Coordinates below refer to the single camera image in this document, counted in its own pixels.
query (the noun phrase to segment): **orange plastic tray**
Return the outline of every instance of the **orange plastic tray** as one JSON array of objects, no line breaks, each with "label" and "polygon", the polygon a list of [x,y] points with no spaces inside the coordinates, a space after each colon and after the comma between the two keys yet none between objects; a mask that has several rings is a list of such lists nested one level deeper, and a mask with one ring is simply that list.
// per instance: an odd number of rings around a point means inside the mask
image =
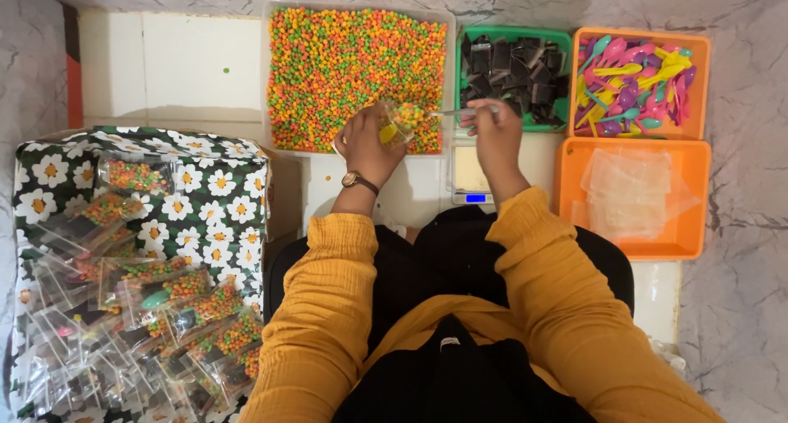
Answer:
[{"label": "orange plastic tray", "polygon": [[[671,43],[692,50],[689,58],[694,66],[695,81],[689,87],[689,117],[685,118],[682,126],[676,126],[670,117],[665,117],[663,125],[656,129],[649,129],[652,135],[662,135],[671,140],[702,140],[703,126],[706,119],[706,91],[708,88],[708,66],[711,61],[712,43],[708,38],[698,35],[665,34],[660,32],[647,32],[632,29],[610,29],[600,27],[582,27],[572,37],[572,82],[569,87],[569,120],[575,120],[577,113],[577,69],[582,64],[577,62],[577,48],[580,39],[590,39],[610,35],[614,38],[623,37],[625,40],[648,38],[657,46]],[[566,127],[566,135],[575,137],[575,129],[570,124]]]},{"label": "orange plastic tray", "polygon": [[[706,200],[708,173],[712,149],[706,142],[679,140],[646,140],[634,138],[573,137],[564,140],[556,151],[556,174],[553,203],[555,212],[572,221],[575,201],[585,202],[586,191],[580,180],[591,154],[596,148],[613,149],[618,146],[646,152],[667,151],[684,178],[684,183],[701,203],[665,224],[663,234],[655,239],[629,238],[616,243],[626,257],[636,260],[685,260],[697,258],[703,250],[706,228]],[[587,222],[577,226],[589,228]]]}]

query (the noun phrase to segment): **left hand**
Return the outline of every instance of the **left hand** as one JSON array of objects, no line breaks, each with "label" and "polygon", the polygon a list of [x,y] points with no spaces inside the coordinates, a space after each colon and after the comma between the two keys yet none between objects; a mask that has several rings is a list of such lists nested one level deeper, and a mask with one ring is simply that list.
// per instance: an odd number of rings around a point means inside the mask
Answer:
[{"label": "left hand", "polygon": [[344,128],[334,138],[334,147],[348,162],[348,171],[382,189],[402,161],[407,144],[393,147],[380,143],[380,115],[383,103],[365,107],[350,117]]}]

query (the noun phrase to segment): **sleeve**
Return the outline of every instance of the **sleeve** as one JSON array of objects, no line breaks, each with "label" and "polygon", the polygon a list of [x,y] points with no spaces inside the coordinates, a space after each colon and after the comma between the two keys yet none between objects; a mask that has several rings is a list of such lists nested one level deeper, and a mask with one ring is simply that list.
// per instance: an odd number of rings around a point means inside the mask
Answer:
[{"label": "sleeve", "polygon": [[263,329],[260,374],[240,421],[330,421],[359,377],[378,250],[369,217],[312,218],[309,251],[284,277]]},{"label": "sleeve", "polygon": [[506,201],[487,235],[506,248],[496,271],[531,361],[599,422],[723,421],[652,352],[576,235],[538,187]]}]

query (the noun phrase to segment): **mustard yellow shirt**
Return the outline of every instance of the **mustard yellow shirt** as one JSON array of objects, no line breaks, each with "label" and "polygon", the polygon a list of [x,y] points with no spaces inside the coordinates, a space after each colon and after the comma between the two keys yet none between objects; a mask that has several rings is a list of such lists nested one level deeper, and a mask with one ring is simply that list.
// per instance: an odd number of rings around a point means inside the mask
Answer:
[{"label": "mustard yellow shirt", "polygon": [[542,189],[511,198],[487,234],[506,248],[496,271],[510,308],[465,295],[429,298],[367,357],[378,250],[372,222],[352,214],[310,219],[310,250],[284,277],[240,422],[330,421],[382,355],[419,348],[449,313],[478,344],[519,340],[537,375],[600,423],[723,421],[651,351],[576,234],[549,212]]}]

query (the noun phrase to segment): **floral wrapping paper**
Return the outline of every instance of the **floral wrapping paper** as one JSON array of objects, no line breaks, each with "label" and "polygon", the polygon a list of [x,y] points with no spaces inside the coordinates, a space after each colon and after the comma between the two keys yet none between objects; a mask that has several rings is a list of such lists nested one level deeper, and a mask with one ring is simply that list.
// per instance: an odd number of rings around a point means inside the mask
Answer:
[{"label": "floral wrapping paper", "polygon": [[[175,177],[175,194],[132,195],[144,205],[138,218],[128,222],[128,228],[137,233],[140,256],[186,257],[193,266],[206,265],[214,283],[234,275],[245,288],[247,304],[261,303],[261,244],[269,215],[265,201],[267,157],[247,140],[152,127],[95,126],[59,142],[19,146],[13,199],[17,293],[33,282],[22,267],[25,248],[30,246],[26,239],[29,225],[74,212],[105,191],[96,176],[102,151],[158,155],[182,162]],[[18,396],[19,367],[24,364],[24,347],[20,345],[25,341],[24,324],[18,319],[25,305],[18,298],[14,312],[10,399],[16,412],[25,406]],[[234,421],[245,402],[242,397],[225,412],[213,411],[206,421]],[[159,418],[167,421],[163,416],[143,415],[138,403],[129,402],[120,411],[55,409],[39,420],[123,423]]]}]

